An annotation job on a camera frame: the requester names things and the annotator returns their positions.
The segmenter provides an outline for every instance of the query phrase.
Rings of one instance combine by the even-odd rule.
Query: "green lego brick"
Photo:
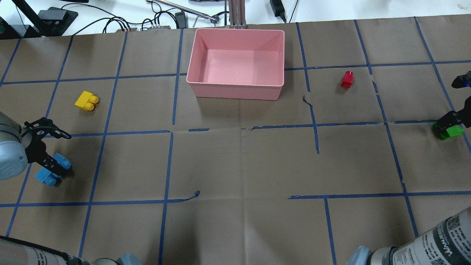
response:
[[[439,126],[437,123],[434,123],[433,124],[433,128],[434,129],[438,129]],[[461,128],[460,126],[458,125],[455,125],[453,127],[450,127],[448,129],[446,129],[444,132],[441,132],[439,133],[440,134],[440,138],[442,140],[448,140],[450,138],[453,138],[453,137],[456,137],[456,136],[460,136],[464,133],[464,130],[463,128]]]

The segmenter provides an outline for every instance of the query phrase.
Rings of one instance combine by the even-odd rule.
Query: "yellow lego brick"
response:
[[[82,110],[92,111],[95,109],[95,104],[97,104],[100,99],[93,95],[90,92],[84,91],[80,95],[79,99],[75,102],[75,105]]]

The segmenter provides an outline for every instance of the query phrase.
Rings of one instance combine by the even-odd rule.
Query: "red lego brick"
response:
[[[345,72],[345,75],[342,79],[342,84],[340,85],[343,88],[349,89],[353,84],[353,73],[351,71]]]

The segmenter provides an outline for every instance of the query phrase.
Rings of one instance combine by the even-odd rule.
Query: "pink plastic bin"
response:
[[[284,31],[197,29],[187,82],[197,97],[277,100]]]

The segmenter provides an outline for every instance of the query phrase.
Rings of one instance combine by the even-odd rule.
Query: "grid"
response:
[[[300,43],[300,49],[301,49],[301,54],[302,54],[302,63],[303,67],[292,67],[292,68],[286,68],[285,71],[304,71],[304,76],[305,76],[305,82],[306,82],[306,87],[307,87],[307,92],[311,92],[311,84],[312,81],[309,81],[309,70],[315,70],[315,69],[329,69],[329,68],[367,68],[368,72],[370,75],[373,75],[373,68],[375,67],[389,67],[389,66],[420,66],[420,65],[430,65],[433,67],[435,73],[436,73],[436,78],[438,79],[441,89],[443,91],[443,94],[449,104],[449,108],[452,110],[455,110],[452,101],[450,99],[450,96],[448,95],[448,92],[446,90],[446,87],[442,81],[442,78],[440,76],[440,72],[437,68],[437,65],[444,65],[444,64],[465,64],[465,63],[471,63],[471,60],[462,60],[462,61],[440,61],[436,62],[433,59],[432,53],[429,50],[429,47],[426,43],[426,40],[423,36],[423,33],[421,31],[421,27],[419,25],[419,22],[417,21],[417,18],[414,18],[415,24],[417,31],[420,35],[420,38],[422,40],[423,46],[425,47],[428,57],[429,57],[429,62],[417,62],[417,63],[391,63],[391,64],[371,64],[367,50],[365,48],[365,44],[363,42],[362,38],[362,33],[360,31],[360,28],[358,26],[357,21],[354,21],[355,28],[357,31],[357,36],[358,39],[361,43],[361,48],[363,50],[363,54],[365,57],[366,64],[360,64],[360,65],[341,65],[341,66],[308,66],[307,64],[307,59],[305,55],[305,44],[303,43],[303,37],[301,35],[301,30],[300,30],[300,24],[296,23],[296,29],[297,29],[297,35],[299,38],[299,43]],[[52,96],[49,101],[49,105],[47,107],[47,111],[45,113],[45,117],[48,117],[49,112],[51,110],[51,106],[53,104],[57,88],[60,83],[64,82],[78,82],[78,81],[90,81],[90,80],[113,80],[114,85],[113,85],[113,90],[112,94],[110,97],[110,105],[107,110],[107,116],[106,116],[106,122],[105,122],[105,128],[104,131],[101,133],[78,133],[78,134],[72,134],[72,137],[101,137],[101,144],[100,144],[100,149],[99,149],[99,154],[98,154],[98,159],[97,159],[97,164],[96,164],[96,170],[93,178],[93,184],[91,188],[91,193],[89,195],[89,200],[84,201],[84,202],[58,202],[58,203],[21,203],[22,196],[24,194],[25,186],[27,183],[28,178],[30,177],[30,171],[31,171],[31,165],[28,166],[26,175],[21,187],[21,190],[18,194],[18,198],[16,200],[16,203],[9,203],[9,204],[0,204],[0,208],[2,207],[13,207],[13,215],[11,217],[11,221],[8,226],[8,230],[6,232],[6,235],[9,236],[10,232],[12,230],[16,213],[20,207],[55,207],[55,206],[86,206],[87,207],[87,213],[85,217],[85,223],[83,226],[83,232],[81,236],[81,242],[80,242],[80,250],[78,253],[78,256],[82,256],[83,252],[83,247],[85,244],[85,239],[87,235],[87,228],[88,228],[88,222],[89,222],[89,217],[90,217],[90,212],[92,206],[100,206],[100,205],[140,205],[140,204],[162,204],[163,205],[163,211],[162,211],[162,224],[161,224],[161,234],[160,234],[160,243],[159,243],[159,250],[158,250],[158,264],[162,264],[163,260],[163,253],[164,253],[164,238],[165,238],[165,226],[166,226],[166,217],[167,217],[167,206],[168,204],[172,203],[180,203],[184,201],[188,201],[194,197],[189,197],[188,199],[169,199],[169,187],[170,187],[170,180],[171,180],[171,165],[172,165],[172,153],[173,153],[173,145],[174,145],[174,132],[171,130],[154,130],[154,131],[123,131],[123,132],[108,132],[108,127],[110,124],[110,117],[111,113],[113,110],[113,105],[114,105],[114,97],[117,89],[118,82],[122,79],[132,79],[132,78],[150,78],[150,77],[175,77],[175,88],[174,88],[174,97],[173,97],[173,111],[172,111],[172,124],[176,123],[177,119],[177,102],[178,102],[178,95],[179,95],[179,78],[181,76],[186,76],[185,73],[181,72],[180,65],[181,65],[181,60],[182,60],[182,43],[184,40],[184,30],[180,30],[180,35],[179,35],[179,49],[178,49],[178,62],[177,62],[177,70],[176,73],[174,74],[156,74],[156,75],[131,75],[131,76],[120,76],[120,69],[122,66],[122,61],[123,61],[123,55],[125,53],[125,47],[126,47],[126,42],[128,39],[128,33],[124,34],[124,39],[122,43],[122,48],[121,48],[121,53],[120,53],[120,59],[119,59],[119,64],[117,67],[116,75],[115,76],[105,76],[105,77],[91,77],[91,78],[76,78],[76,79],[61,79],[62,73],[64,71],[64,67],[67,62],[67,58],[69,56],[69,52],[71,50],[71,46],[73,44],[73,39],[74,37],[70,38],[68,47],[65,52],[65,57],[63,59],[59,75],[57,79],[55,80],[40,80],[40,81],[13,81],[13,82],[5,82],[5,78],[7,76],[8,70],[15,58],[15,54],[18,50],[18,47],[20,45],[21,40],[18,40],[16,43],[16,46],[13,50],[13,53],[11,55],[11,58],[8,62],[8,65],[6,67],[6,70],[2,76],[2,79],[0,81],[0,87],[2,85],[10,85],[10,84],[29,84],[29,83],[55,83],[54,90],[52,92]],[[329,200],[330,199],[347,199],[347,198],[386,198],[386,197],[400,197],[404,198],[409,214],[409,218],[411,220],[412,224],[412,229],[414,232],[415,236],[418,236],[419,232],[417,230],[416,224],[415,224],[415,219],[414,219],[414,214],[411,208],[411,204],[409,201],[410,197],[416,197],[416,196],[437,196],[437,195],[469,195],[471,194],[471,190],[463,190],[463,191],[434,191],[434,192],[408,192],[406,185],[403,182],[403,174],[400,166],[400,162],[398,159],[398,155],[396,152],[396,148],[394,145],[394,141],[391,135],[391,130],[390,130],[390,123],[388,122],[388,119],[386,118],[386,113],[383,107],[382,99],[380,96],[380,92],[378,90],[378,85],[376,82],[373,81],[372,78],[372,84],[374,87],[374,91],[376,94],[376,99],[379,108],[381,109],[381,115],[383,120],[382,121],[362,121],[362,122],[345,122],[345,123],[317,123],[316,122],[316,114],[314,111],[314,106],[312,103],[308,102],[305,97],[302,98],[302,101],[309,106],[310,109],[310,116],[312,123],[310,124],[288,124],[288,125],[262,125],[262,126],[253,126],[251,128],[240,128],[241,130],[260,130],[260,129],[283,129],[283,128],[313,128],[313,136],[314,136],[314,143],[315,143],[315,148],[316,148],[316,153],[321,154],[322,153],[322,142],[319,141],[319,133],[317,129],[319,127],[332,127],[332,126],[370,126],[370,125],[379,125],[382,124],[384,125],[384,128],[386,130],[389,144],[390,144],[390,151],[394,157],[394,163],[395,167],[397,170],[397,174],[402,186],[402,192],[396,192],[396,193],[368,193],[368,194],[324,194],[324,195],[296,195],[296,196],[291,196],[288,199],[292,200],[297,200],[297,199],[314,199],[314,200],[323,200],[324,201],[324,207],[325,207],[325,216],[326,216],[326,223],[327,223],[327,231],[328,231],[328,236],[329,236],[329,241],[330,241],[330,249],[331,249],[331,255],[332,255],[332,263],[334,265],[337,264],[337,258],[335,254],[335,245],[334,245],[334,236],[333,236],[333,228],[331,224],[331,215],[330,215],[330,210],[329,210]],[[431,124],[435,122],[434,120],[397,120],[394,121],[393,124],[420,124],[420,123],[425,123],[425,124]],[[188,132],[208,132],[212,128],[190,128],[188,129]],[[95,186],[97,184],[97,178],[99,175],[100,171],[100,166],[101,166],[101,160],[102,160],[102,155],[105,147],[105,142],[107,136],[110,135],[133,135],[133,134],[169,134],[170,135],[170,142],[169,142],[169,151],[168,151],[168,159],[167,159],[167,174],[166,174],[166,180],[165,180],[165,193],[164,193],[164,199],[156,199],[156,200],[128,200],[128,201],[94,201],[94,193],[95,193]],[[468,138],[466,135],[463,135],[464,141],[467,145],[467,148],[469,152],[471,153],[471,146],[469,143]]]

